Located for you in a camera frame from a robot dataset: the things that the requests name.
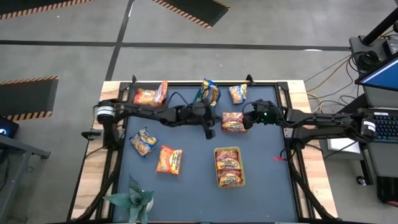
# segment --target snack bag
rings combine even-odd
[[[161,107],[164,104],[166,96],[167,96],[167,81],[163,81],[156,91],[153,106],[156,108]]]
[[[169,174],[180,174],[182,158],[182,149],[172,149],[168,146],[160,148],[159,161],[156,172],[165,172]]]
[[[231,86],[229,87],[229,93],[231,94],[232,102],[235,105],[239,105],[243,103],[248,97],[248,85],[243,84],[243,85]]]
[[[193,102],[199,102],[203,99],[207,99],[210,102],[210,106],[214,108],[220,96],[221,93],[218,85],[213,81],[205,78],[200,89],[198,90],[197,95],[193,99]]]
[[[224,170],[218,172],[218,185],[220,187],[232,187],[242,185],[243,179],[239,170]]]
[[[134,97],[134,104],[152,106],[155,96],[156,90],[144,90],[139,88],[137,89],[137,94]]]
[[[246,133],[247,130],[243,126],[243,114],[238,112],[223,113],[221,129],[229,133]]]
[[[137,89],[134,104],[149,105],[159,108],[164,104],[167,97],[167,81],[163,81],[157,90]]]
[[[145,157],[145,155],[151,152],[154,148],[157,143],[157,139],[150,135],[147,128],[144,127],[130,138],[130,142],[137,149],[138,153]]]
[[[237,151],[220,151],[216,153],[217,170],[240,169]]]

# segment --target monitor screen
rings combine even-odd
[[[376,71],[362,76],[358,84],[398,91],[398,54]]]
[[[0,135],[14,138],[19,124],[7,120],[6,118],[0,118]]]

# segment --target concrete floor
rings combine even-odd
[[[77,6],[0,21],[0,40],[115,42],[128,0],[95,0]],[[231,10],[211,30],[160,7],[135,0],[124,42],[201,44],[264,44],[348,46],[348,38],[367,34],[396,4],[393,0],[224,0]],[[51,151],[47,161],[33,159],[13,206],[17,223],[65,221],[86,140],[80,136],[92,124],[113,47],[51,47],[0,45],[0,82],[20,78],[60,76],[54,113],[47,119],[19,122],[18,139]],[[113,80],[305,80],[347,56],[349,52],[298,50],[217,50],[122,48]],[[320,83],[331,70],[306,82]],[[357,75],[350,70],[354,78]],[[318,96],[346,85],[341,69]],[[343,90],[350,91],[354,85]],[[339,94],[328,97],[338,100]],[[332,112],[338,105],[324,107]],[[396,223],[398,208],[381,204],[375,187],[363,187],[355,177],[359,162],[325,161],[339,217],[344,220]]]

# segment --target potted plant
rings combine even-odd
[[[130,193],[112,194],[103,198],[117,206],[130,209],[130,224],[134,223],[137,219],[142,224],[147,224],[147,212],[149,212],[154,204],[154,191],[143,191],[139,183],[132,177],[130,177],[129,181],[129,190]]]

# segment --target yellow tray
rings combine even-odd
[[[221,187],[221,186],[218,184],[216,152],[221,151],[221,150],[237,151],[237,152],[238,152],[238,154],[239,154],[239,165],[241,166],[241,173],[242,173],[241,178],[242,178],[243,181],[242,181],[242,184],[241,184],[241,185],[235,185],[235,186],[230,186],[230,187],[242,187],[242,186],[244,186],[245,183],[246,183],[246,178],[244,178],[242,155],[241,155],[241,150],[240,150],[240,148],[237,147],[237,146],[221,147],[221,148],[216,148],[216,149],[214,150],[214,162],[215,162],[215,165],[216,165],[216,180],[217,180],[217,186],[218,186],[219,188],[228,188],[228,187]]]

